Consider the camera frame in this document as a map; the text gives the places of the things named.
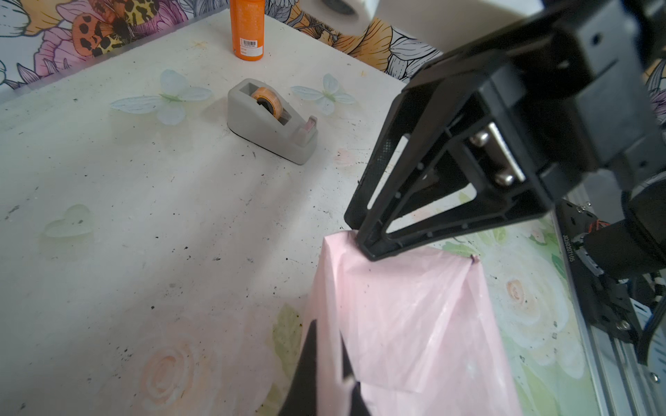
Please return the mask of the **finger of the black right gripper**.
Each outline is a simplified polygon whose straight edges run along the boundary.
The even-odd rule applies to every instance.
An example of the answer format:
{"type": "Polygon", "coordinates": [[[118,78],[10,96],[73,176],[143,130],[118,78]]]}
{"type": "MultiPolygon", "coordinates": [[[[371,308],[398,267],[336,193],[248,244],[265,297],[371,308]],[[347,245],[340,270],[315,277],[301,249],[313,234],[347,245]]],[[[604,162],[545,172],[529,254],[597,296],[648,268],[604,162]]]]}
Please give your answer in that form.
{"type": "Polygon", "coordinates": [[[547,213],[527,87],[498,51],[438,60],[393,100],[346,224],[372,261],[547,213]]]}

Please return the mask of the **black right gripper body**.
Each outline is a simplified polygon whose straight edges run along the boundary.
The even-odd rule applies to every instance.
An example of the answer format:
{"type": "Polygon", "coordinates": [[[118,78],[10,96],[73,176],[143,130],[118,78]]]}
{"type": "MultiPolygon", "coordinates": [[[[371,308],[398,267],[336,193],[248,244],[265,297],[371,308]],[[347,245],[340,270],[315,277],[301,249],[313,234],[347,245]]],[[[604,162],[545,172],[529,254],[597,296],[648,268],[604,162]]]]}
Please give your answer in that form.
{"type": "Polygon", "coordinates": [[[663,130],[643,71],[665,44],[662,1],[549,1],[482,36],[505,58],[493,85],[513,100],[494,117],[516,161],[479,160],[484,200],[556,200],[588,173],[629,190],[665,167],[663,130]]]}

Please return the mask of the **purple and pink wrapping paper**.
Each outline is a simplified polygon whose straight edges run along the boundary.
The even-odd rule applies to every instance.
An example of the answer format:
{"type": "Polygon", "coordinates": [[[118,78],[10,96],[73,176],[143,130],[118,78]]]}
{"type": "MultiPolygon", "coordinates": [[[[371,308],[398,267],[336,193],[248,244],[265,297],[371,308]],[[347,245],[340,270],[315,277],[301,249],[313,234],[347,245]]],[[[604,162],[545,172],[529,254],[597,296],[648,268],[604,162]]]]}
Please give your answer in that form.
{"type": "Polygon", "coordinates": [[[373,415],[519,415],[477,256],[423,247],[376,262],[353,232],[324,238],[304,338],[317,321],[317,414],[348,415],[342,344],[373,415]]]}

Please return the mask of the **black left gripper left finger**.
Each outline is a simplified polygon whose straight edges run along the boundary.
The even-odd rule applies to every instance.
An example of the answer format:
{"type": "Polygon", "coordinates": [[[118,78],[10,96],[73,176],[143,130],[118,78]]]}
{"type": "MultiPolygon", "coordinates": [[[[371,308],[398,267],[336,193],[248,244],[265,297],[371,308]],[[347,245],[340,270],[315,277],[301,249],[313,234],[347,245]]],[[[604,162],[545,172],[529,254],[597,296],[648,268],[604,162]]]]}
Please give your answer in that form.
{"type": "Polygon", "coordinates": [[[317,321],[312,320],[279,416],[317,414],[317,321]]]}

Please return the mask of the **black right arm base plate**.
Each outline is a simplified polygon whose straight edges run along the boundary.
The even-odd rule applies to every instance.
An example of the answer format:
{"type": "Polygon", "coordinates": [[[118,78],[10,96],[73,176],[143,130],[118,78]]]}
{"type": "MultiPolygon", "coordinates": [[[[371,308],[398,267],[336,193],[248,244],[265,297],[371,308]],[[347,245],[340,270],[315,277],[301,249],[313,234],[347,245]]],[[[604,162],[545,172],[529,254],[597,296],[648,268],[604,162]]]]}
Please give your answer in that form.
{"type": "Polygon", "coordinates": [[[565,199],[556,204],[555,216],[565,264],[570,271],[584,320],[624,343],[637,344],[642,327],[628,289],[606,275],[583,246],[589,227],[595,225],[598,218],[565,199]]]}

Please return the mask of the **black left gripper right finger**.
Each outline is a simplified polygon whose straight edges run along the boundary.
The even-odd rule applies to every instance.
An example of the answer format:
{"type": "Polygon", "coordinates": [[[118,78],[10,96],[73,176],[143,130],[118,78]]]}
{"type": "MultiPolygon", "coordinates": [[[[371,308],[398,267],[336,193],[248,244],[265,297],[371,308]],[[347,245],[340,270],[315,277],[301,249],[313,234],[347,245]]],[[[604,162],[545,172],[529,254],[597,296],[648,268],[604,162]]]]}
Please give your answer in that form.
{"type": "Polygon", "coordinates": [[[342,362],[343,362],[343,379],[351,380],[354,382],[353,389],[350,392],[350,410],[347,412],[348,416],[370,416],[370,412],[364,399],[362,398],[361,383],[356,380],[355,374],[350,362],[347,348],[344,340],[341,339],[342,344],[342,362]]]}

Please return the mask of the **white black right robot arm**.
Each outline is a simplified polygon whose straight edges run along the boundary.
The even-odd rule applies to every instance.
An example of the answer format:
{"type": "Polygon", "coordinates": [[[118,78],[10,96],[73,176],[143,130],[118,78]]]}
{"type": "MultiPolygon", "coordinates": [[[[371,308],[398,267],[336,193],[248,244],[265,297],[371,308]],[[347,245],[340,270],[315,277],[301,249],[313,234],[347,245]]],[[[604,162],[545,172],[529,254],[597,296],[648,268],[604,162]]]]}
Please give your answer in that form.
{"type": "Polygon", "coordinates": [[[424,65],[393,101],[347,211],[370,260],[549,213],[613,174],[624,218],[575,258],[616,279],[665,265],[665,124],[644,73],[664,50],[662,1],[547,1],[424,65]]]}

